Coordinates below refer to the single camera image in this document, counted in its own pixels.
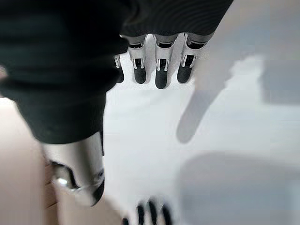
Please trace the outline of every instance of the metallic finger segment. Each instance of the metallic finger segment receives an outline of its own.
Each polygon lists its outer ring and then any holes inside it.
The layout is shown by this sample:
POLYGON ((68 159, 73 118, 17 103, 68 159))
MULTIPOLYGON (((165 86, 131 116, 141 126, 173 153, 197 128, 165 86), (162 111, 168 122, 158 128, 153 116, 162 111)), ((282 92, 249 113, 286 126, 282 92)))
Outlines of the metallic finger segment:
POLYGON ((118 83, 122 83, 124 81, 124 72, 121 66, 121 61, 120 61, 120 55, 115 55, 114 56, 114 64, 115 67, 118 69, 119 71, 119 79, 118 79, 118 83))
POLYGON ((129 55, 134 67, 135 80, 142 84, 146 81, 146 45, 145 40, 147 35, 138 37, 123 36, 129 41, 129 55))
POLYGON ((162 36, 158 34, 153 35, 155 39, 156 60, 155 85, 159 89, 163 89, 167 85, 168 67, 177 36, 178 34, 171 36, 162 36))
POLYGON ((177 80, 180 83, 186 83, 191 76, 192 68, 199 58, 203 47, 207 44, 213 34, 197 35, 193 33, 184 33, 185 42, 181 53, 180 66, 177 73, 177 80))

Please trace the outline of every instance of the black fingertip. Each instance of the black fingertip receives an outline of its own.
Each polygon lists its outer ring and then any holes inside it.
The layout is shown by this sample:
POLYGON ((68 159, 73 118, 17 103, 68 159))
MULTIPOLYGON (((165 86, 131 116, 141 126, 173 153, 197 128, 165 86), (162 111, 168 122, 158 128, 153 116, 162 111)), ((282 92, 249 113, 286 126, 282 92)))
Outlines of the black fingertip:
POLYGON ((158 213, 156 211, 156 207, 155 207, 155 203, 153 202, 153 200, 150 200, 148 202, 149 205, 149 210, 150 210, 150 214, 151 214, 151 221, 153 225, 157 224, 157 219, 158 219, 158 213))
POLYGON ((129 221, 127 218, 122 219, 122 225, 129 225, 129 221))
POLYGON ((123 69, 122 69, 122 67, 120 67, 119 69, 118 69, 118 71, 119 71, 119 79, 118 79, 118 83, 122 83, 123 81, 124 81, 124 72, 123 72, 123 69))
POLYGON ((138 220, 139 220, 139 225, 144 225, 145 223, 145 210, 142 204, 139 204, 136 207, 137 210, 137 215, 138 215, 138 220))
POLYGON ((137 69, 134 69, 135 70, 135 80, 136 82, 142 84, 142 83, 145 83, 146 81, 146 69, 145 68, 140 68, 138 67, 137 69))
POLYGON ((179 66, 178 73, 177 73, 177 80, 179 83, 186 83, 188 82, 189 78, 191 77, 192 68, 186 66, 182 67, 179 66))
POLYGON ((103 148, 103 129, 99 130, 100 140, 101 140, 101 148, 102 148, 102 156, 104 156, 104 148, 103 148))
POLYGON ((155 85, 158 89, 163 89, 167 85, 168 71, 164 71, 164 68, 161 68, 159 71, 156 71, 155 76, 155 85))
POLYGON ((171 214, 167 206, 163 205, 162 213, 165 219, 165 225, 172 225, 171 214))
POLYGON ((104 192, 104 187, 105 187, 105 179, 103 180, 102 184, 94 191, 93 197, 95 199, 95 202, 93 205, 91 205, 91 207, 96 205, 101 199, 104 192))

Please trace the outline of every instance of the white surface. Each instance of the white surface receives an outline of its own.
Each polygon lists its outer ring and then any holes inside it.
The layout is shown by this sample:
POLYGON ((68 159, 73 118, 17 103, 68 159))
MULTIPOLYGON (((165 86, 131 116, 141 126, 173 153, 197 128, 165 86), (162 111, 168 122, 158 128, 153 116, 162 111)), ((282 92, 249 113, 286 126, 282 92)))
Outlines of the white surface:
POLYGON ((186 85, 176 79, 182 36, 165 90, 152 37, 145 85, 121 56, 125 81, 105 111, 106 194, 132 212, 161 196, 182 224, 299 224, 289 191, 300 162, 299 10, 296 0, 235 1, 186 85))

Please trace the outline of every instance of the silver metal joint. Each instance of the silver metal joint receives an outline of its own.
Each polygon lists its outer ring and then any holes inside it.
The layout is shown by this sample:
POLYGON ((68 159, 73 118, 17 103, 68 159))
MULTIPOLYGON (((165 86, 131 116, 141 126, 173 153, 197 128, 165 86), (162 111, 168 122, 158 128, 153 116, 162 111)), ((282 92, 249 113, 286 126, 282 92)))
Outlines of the silver metal joint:
POLYGON ((105 181, 100 133, 73 143, 42 145, 53 167, 53 182, 80 204, 95 205, 102 197, 105 181))
POLYGON ((164 67, 164 71, 168 71, 177 34, 172 36, 153 34, 153 37, 155 39, 156 70, 160 71, 161 67, 164 67))
POLYGON ((142 35, 138 37, 128 37, 122 36, 129 41, 129 55, 133 64, 134 69, 144 69, 146 60, 146 37, 147 35, 142 35))
POLYGON ((117 69, 121 67, 120 54, 114 56, 114 63, 117 69))
POLYGON ((185 42, 181 53, 181 66, 186 65, 192 68, 196 62, 196 59, 202 52, 202 48, 207 44, 207 38, 203 38, 201 35, 184 33, 185 42))

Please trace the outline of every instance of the silver robotic thumb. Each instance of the silver robotic thumb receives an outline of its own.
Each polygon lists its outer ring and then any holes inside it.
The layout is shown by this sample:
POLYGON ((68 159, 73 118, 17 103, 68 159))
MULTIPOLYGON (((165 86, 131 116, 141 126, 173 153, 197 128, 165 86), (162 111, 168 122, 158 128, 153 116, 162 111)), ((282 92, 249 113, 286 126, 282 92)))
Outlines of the silver robotic thumb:
POLYGON ((102 197, 105 175, 99 132, 73 143, 43 143, 45 156, 53 167, 53 182, 86 206, 102 197))

